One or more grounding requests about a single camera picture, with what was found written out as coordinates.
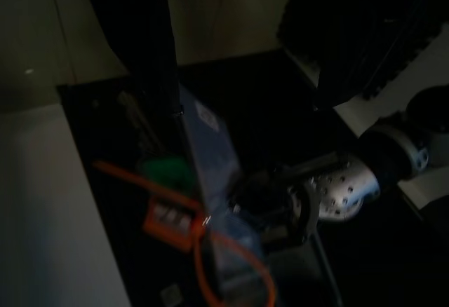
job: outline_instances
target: orange tag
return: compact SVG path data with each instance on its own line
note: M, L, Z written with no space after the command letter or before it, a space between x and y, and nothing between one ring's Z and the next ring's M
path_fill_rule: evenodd
M203 215L196 208L153 195L143 230L183 252L189 252L193 247L193 229L198 226L198 221L203 221Z

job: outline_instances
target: robotic arm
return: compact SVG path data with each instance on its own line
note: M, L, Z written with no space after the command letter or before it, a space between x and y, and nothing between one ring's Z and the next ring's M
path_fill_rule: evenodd
M347 151L260 173L233 192L229 204L270 242L304 240L319 219L351 219L363 202L399 181L449 165L448 101L449 86L423 90L405 111L380 118Z

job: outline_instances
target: white label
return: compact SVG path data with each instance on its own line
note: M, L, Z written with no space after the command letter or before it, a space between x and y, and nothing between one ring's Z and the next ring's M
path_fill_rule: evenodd
M165 205L158 204L154 207L154 215L158 218L162 218L166 215L168 208Z
M218 126L217 117L212 111L207 109L202 103L199 101L195 101L196 111L198 112L199 118L210 128L212 128L215 132L220 131L220 127Z
M188 231L191 222L192 222L192 219L185 214L184 216L182 216L182 218L180 220L180 228L182 230Z
M175 209L172 209L168 212L166 218L168 221L173 222L177 216L177 211Z

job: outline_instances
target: white wall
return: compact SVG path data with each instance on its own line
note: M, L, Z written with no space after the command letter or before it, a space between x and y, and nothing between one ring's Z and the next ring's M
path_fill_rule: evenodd
M59 105L0 116L0 306L130 306Z

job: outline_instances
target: perforated metal part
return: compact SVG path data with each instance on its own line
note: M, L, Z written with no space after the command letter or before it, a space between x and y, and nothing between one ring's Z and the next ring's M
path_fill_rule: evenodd
M320 219L348 219L360 210L364 198L380 192L373 172L355 156L339 170L314 178L313 184L321 196Z
M320 220L323 221L347 221L354 217L360 211L363 200L355 202L347 210L337 210L334 207L329 207L320 203Z

